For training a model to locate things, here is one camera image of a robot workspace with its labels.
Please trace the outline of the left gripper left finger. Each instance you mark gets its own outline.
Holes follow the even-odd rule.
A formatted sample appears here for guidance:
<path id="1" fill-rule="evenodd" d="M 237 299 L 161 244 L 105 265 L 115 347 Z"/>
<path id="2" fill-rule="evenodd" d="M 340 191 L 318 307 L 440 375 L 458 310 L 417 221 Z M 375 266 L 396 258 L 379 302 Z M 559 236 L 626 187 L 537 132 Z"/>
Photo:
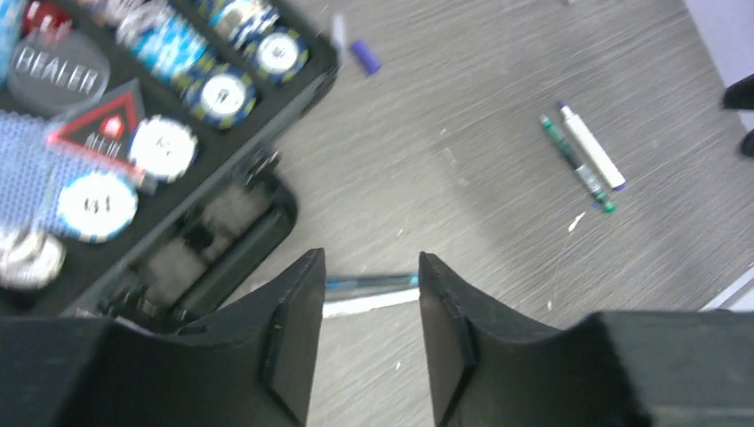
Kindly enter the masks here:
<path id="1" fill-rule="evenodd" d="M 4 426 L 302 426 L 325 252 L 177 334 L 110 318 L 1 320 Z"/>

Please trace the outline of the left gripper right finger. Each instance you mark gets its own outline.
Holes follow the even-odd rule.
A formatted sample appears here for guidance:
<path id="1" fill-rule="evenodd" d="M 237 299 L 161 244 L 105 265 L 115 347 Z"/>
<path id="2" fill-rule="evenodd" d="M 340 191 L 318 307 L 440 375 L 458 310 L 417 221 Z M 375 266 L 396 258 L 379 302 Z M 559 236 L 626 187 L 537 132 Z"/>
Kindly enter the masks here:
<path id="1" fill-rule="evenodd" d="M 648 426 L 605 323 L 545 325 L 419 257 L 420 311 L 437 426 Z"/>

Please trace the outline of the purple cap white marker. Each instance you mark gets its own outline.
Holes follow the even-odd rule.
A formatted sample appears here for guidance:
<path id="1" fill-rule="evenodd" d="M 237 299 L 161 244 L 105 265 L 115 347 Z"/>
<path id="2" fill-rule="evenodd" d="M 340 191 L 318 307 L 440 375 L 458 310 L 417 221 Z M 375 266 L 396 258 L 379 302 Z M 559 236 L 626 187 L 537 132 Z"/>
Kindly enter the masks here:
<path id="1" fill-rule="evenodd" d="M 597 168 L 606 184 L 615 191 L 624 189 L 627 184 L 626 179 L 582 118 L 562 101 L 557 102 L 557 108 L 564 120 L 565 127 Z"/>

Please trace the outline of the dark green marker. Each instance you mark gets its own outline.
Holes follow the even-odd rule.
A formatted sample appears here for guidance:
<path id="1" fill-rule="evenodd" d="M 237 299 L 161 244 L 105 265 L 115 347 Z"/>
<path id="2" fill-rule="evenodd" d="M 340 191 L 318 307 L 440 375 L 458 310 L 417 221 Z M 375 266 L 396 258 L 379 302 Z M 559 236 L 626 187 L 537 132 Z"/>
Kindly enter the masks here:
<path id="1" fill-rule="evenodd" d="M 560 155 L 569 164 L 580 182 L 591 194 L 592 198 L 599 206 L 599 208 L 606 214 L 613 213 L 615 211 L 615 204 L 611 201 L 609 196 L 607 196 L 595 174 L 573 150 L 570 142 L 561 132 L 559 127 L 553 124 L 552 121 L 545 115 L 540 116 L 540 122 L 542 128 L 550 137 Z"/>

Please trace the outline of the small purple pen cap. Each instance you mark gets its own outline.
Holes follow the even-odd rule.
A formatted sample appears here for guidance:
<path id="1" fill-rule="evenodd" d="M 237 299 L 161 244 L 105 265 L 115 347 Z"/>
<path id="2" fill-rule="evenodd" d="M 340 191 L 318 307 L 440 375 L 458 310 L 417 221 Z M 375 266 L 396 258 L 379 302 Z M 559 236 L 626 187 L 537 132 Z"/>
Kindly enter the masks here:
<path id="1" fill-rule="evenodd" d="M 368 76 L 374 75 L 381 69 L 381 61 L 364 40 L 355 40 L 350 45 L 350 52 Z"/>

